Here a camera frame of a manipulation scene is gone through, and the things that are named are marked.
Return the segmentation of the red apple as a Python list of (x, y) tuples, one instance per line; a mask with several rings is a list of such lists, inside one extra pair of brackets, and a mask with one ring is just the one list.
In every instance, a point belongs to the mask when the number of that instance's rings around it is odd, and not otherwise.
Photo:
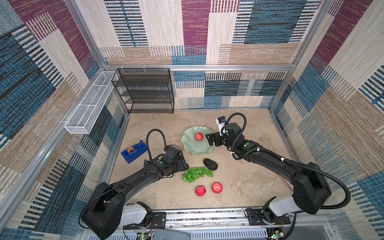
[(198, 197), (203, 197), (206, 194), (206, 188), (204, 186), (197, 186), (195, 188), (195, 193)]
[(196, 141), (202, 141), (204, 136), (202, 133), (195, 133), (194, 138)]
[(215, 194), (220, 194), (220, 193), (223, 191), (223, 186), (222, 186), (222, 184), (219, 183), (219, 182), (215, 182), (215, 183), (213, 183), (213, 185), (212, 185), (212, 191), (213, 191), (213, 193), (215, 193)]

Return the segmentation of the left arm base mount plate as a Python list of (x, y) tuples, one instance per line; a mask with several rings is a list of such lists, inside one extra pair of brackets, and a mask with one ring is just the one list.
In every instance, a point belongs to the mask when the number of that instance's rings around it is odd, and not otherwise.
[(139, 224), (130, 224), (123, 227), (124, 230), (150, 230), (164, 229), (166, 226), (166, 212), (151, 212)]

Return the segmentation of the green grape bunch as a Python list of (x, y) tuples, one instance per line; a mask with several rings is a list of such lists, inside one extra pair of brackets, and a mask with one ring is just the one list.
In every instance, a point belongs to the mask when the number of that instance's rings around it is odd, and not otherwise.
[(184, 172), (183, 181), (186, 183), (193, 183), (199, 178), (203, 178), (205, 176), (213, 177), (213, 171), (207, 167), (190, 168)]

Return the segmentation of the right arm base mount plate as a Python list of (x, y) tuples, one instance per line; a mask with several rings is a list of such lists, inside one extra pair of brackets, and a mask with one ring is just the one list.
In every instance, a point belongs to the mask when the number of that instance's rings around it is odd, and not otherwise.
[(249, 221), (250, 226), (267, 226), (267, 225), (290, 225), (291, 220), (287, 214), (278, 217), (272, 212), (264, 209), (247, 208), (244, 210), (245, 217)]

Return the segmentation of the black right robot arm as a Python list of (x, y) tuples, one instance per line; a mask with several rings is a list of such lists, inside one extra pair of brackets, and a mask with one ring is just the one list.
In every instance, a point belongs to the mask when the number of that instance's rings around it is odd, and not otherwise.
[[(230, 119), (219, 117), (216, 120), (218, 132), (206, 134), (206, 138), (210, 146), (225, 146), (235, 160), (260, 165), (288, 180), (293, 186), (291, 194), (273, 197), (263, 206), (261, 215), (267, 225), (275, 224), (281, 216), (289, 213), (314, 215), (318, 210), (340, 209), (350, 202), (351, 192), (348, 187), (341, 180), (323, 172), (317, 164), (313, 162), (304, 164), (287, 159), (259, 143), (245, 139), (243, 132), (247, 118), (242, 113), (238, 113), (238, 116), (244, 120), (242, 127), (232, 123)], [(343, 189), (345, 198), (340, 203), (325, 204), (332, 195), (327, 180), (335, 182)]]

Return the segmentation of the dark avocado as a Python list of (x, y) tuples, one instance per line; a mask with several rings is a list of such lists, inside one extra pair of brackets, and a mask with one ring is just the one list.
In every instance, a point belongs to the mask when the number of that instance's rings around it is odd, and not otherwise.
[(216, 171), (218, 169), (218, 164), (213, 160), (204, 159), (203, 163), (211, 171)]

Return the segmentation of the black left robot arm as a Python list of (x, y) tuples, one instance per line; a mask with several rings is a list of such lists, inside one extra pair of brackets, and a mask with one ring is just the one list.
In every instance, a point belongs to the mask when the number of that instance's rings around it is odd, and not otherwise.
[(152, 209), (143, 202), (129, 205), (128, 201), (146, 186), (189, 166), (183, 151), (176, 145), (165, 145), (164, 153), (150, 156), (141, 170), (118, 182), (102, 182), (96, 186), (79, 216), (79, 225), (90, 229), (101, 240), (127, 225), (146, 225), (152, 222)]

